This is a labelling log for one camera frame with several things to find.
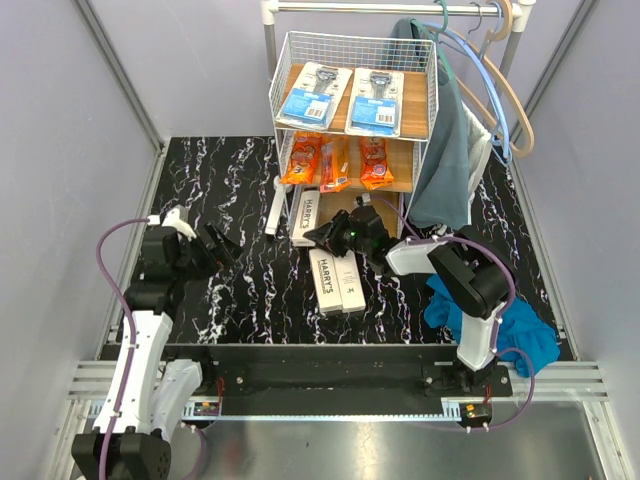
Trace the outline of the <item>white Harry's box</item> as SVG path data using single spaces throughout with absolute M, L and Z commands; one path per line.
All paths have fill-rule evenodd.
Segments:
M 309 251 L 311 271 L 318 300 L 319 312 L 330 314 L 342 310 L 342 298 L 337 284 L 334 258 L 314 248 Z
M 317 228 L 320 199 L 321 193 L 317 189 L 305 190 L 301 194 L 291 234 L 294 247 L 312 247 L 314 245 L 304 234 Z

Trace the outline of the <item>white H logo box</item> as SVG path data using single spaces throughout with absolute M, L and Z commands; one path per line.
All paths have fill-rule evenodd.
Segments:
M 344 257 L 335 257 L 334 267 L 341 295 L 342 312 L 353 313 L 364 310 L 366 302 L 355 253 L 348 251 Z

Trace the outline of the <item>orange razor bag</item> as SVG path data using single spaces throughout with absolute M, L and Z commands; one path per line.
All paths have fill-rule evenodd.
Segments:
M 382 137 L 361 137 L 359 139 L 361 158 L 360 180 L 367 190 L 390 186 L 395 178 L 390 171 L 387 155 L 387 139 Z
M 349 142 L 342 136 L 324 136 L 321 144 L 320 192 L 337 193 L 351 185 Z
M 320 158 L 322 135 L 296 132 L 289 155 L 288 167 L 281 179 L 285 185 L 310 185 Z

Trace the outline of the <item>orange razor bag front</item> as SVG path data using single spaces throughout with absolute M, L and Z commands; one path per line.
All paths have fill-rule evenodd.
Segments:
M 342 136 L 324 136 L 321 144 L 320 192 L 337 193 L 351 185 L 349 142 Z

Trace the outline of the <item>blue razor blister pack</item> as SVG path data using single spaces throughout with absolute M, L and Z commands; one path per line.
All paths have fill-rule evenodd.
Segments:
M 398 138 L 404 74 L 356 68 L 344 131 L 348 135 Z

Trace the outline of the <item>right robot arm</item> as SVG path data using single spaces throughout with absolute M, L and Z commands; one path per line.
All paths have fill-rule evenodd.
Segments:
M 378 274 L 437 275 L 462 311 L 457 358 L 445 369 L 445 381 L 470 397 L 488 387 L 499 326 L 515 298 L 515 283 L 512 269 L 474 227 L 466 225 L 447 237 L 400 240 L 389 234 L 374 207 L 360 206 L 338 211 L 303 237 L 336 257 L 360 254 Z

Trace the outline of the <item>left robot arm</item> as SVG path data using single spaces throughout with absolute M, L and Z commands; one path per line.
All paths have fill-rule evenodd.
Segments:
M 140 271 L 116 292 L 125 320 L 114 374 L 92 430 L 75 436 L 72 458 L 84 479 L 165 479 L 171 439 L 189 397 L 215 386 L 216 372 L 199 360 L 162 366 L 162 353 L 190 282 L 231 267 L 242 249 L 212 223 L 151 224 Z

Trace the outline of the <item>grey-green hanging shirt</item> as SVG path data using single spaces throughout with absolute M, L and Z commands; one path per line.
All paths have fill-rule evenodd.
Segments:
M 424 156 L 408 217 L 419 228 L 463 227 L 469 213 L 468 121 L 457 80 L 446 55 L 438 55 L 439 110 Z

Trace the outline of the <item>white towel on rack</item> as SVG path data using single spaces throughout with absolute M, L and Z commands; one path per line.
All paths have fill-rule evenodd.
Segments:
M 492 152 L 491 134 L 475 114 L 462 103 L 467 119 L 467 144 L 469 156 L 469 193 L 477 189 Z

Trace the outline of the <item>blue crumpled cloth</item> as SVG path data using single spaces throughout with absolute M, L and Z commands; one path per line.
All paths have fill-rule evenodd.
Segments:
M 461 338 L 462 310 L 453 302 L 438 275 L 431 275 L 426 285 L 433 290 L 431 301 L 424 311 L 426 324 L 442 333 L 445 343 L 458 343 Z M 508 348 L 518 348 L 525 352 L 533 364 L 535 374 L 556 362 L 561 353 L 554 329 L 518 297 L 504 314 L 499 328 L 497 349 L 503 351 Z

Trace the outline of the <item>light blue hanger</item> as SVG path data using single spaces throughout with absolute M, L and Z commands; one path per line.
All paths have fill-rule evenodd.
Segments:
M 513 161 L 513 151 L 510 145 L 507 117 L 502 107 L 494 81 L 482 62 L 481 54 L 476 53 L 467 41 L 448 28 L 447 3 L 445 1 L 435 1 L 435 4 L 438 4 L 442 8 L 443 24 L 440 27 L 437 27 L 432 23 L 421 23 L 421 26 L 426 32 L 433 36 L 433 40 L 437 44 L 441 43 L 439 40 L 439 36 L 441 34 L 453 40 L 461 48 L 463 55 L 468 57 L 475 65 L 482 77 L 490 105 L 493 107 L 493 111 L 497 115 L 497 118 L 494 121 L 495 126 L 491 130 L 491 144 L 494 148 L 500 147 L 502 149 L 502 153 L 499 155 L 499 161 L 502 165 L 509 166 Z

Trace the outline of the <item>metal clothes rack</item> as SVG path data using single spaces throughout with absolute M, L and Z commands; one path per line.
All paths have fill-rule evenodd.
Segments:
M 387 38 L 288 33 L 275 61 L 269 105 L 281 178 L 330 193 L 396 192 L 419 228 L 467 224 L 492 152 L 517 147 L 507 111 L 522 104 L 483 47 L 445 25 L 403 18 Z

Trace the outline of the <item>beige wooden hanger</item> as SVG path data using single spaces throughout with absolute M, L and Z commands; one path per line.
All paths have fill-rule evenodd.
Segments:
M 487 31 L 481 46 L 477 47 L 467 42 L 476 53 L 481 54 L 482 62 L 494 81 L 500 100 L 505 99 L 510 105 L 515 114 L 517 125 L 522 129 L 522 133 L 524 134 L 523 143 L 518 146 L 516 140 L 510 133 L 509 122 L 507 121 L 513 159 L 524 159 L 528 157 L 533 152 L 535 146 L 535 134 L 529 116 L 525 112 L 519 96 L 507 80 L 508 70 L 513 62 L 517 44 L 526 29 L 534 5 L 535 3 L 533 1 L 489 1 L 485 7 L 449 7 L 447 5 L 448 18 L 454 15 L 471 16 L 478 19 L 494 16 L 498 19 L 498 25 Z M 492 44 L 502 40 L 507 42 L 507 46 L 503 53 L 501 65 L 496 66 L 493 61 L 489 59 L 487 50 Z M 493 128 L 495 126 L 494 121 L 497 118 L 493 107 L 491 105 L 488 107 L 484 106 L 480 99 L 463 81 L 459 80 L 457 84 L 461 89 L 463 97 L 471 102 L 471 105 L 481 114 L 481 118 Z

